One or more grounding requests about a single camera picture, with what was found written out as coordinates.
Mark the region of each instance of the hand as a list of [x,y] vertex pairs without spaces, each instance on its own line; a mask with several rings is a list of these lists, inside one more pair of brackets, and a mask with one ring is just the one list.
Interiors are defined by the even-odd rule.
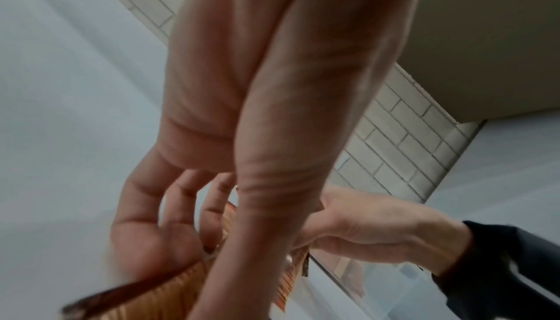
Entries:
[[[416,1],[186,0],[159,135],[123,187],[111,233],[121,267],[148,277],[200,258],[195,194],[236,173],[237,223],[190,319],[265,318],[285,255],[402,49]],[[158,225],[175,181],[184,198]],[[216,228],[201,225],[205,245]]]
[[435,275],[456,263],[472,243],[469,228],[424,205],[328,185],[323,210],[311,214],[295,247],[378,263],[412,262]]

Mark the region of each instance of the white brick wall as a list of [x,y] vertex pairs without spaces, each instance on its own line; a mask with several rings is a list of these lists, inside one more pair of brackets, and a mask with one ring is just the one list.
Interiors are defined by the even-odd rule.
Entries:
[[[167,44],[183,0],[119,0]],[[457,124],[399,65],[389,73],[329,176],[333,184],[423,202],[480,123]]]

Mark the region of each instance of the wrist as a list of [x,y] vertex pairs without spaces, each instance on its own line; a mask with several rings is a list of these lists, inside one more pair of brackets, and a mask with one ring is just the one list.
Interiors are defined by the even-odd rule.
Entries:
[[464,223],[433,211],[433,215],[419,221],[413,233],[409,260],[440,276],[468,251],[472,240]]

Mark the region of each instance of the black sleeve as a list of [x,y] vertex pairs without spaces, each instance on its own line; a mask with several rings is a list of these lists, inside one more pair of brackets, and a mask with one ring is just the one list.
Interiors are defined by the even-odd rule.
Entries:
[[432,276],[447,306],[463,320],[560,319],[560,247],[516,227],[465,224],[474,245]]

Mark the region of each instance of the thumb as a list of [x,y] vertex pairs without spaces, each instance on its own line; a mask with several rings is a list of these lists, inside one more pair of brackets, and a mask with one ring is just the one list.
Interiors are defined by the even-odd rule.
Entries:
[[299,248],[311,244],[317,238],[337,235],[339,226],[339,218],[330,209],[312,213],[297,235],[293,247]]

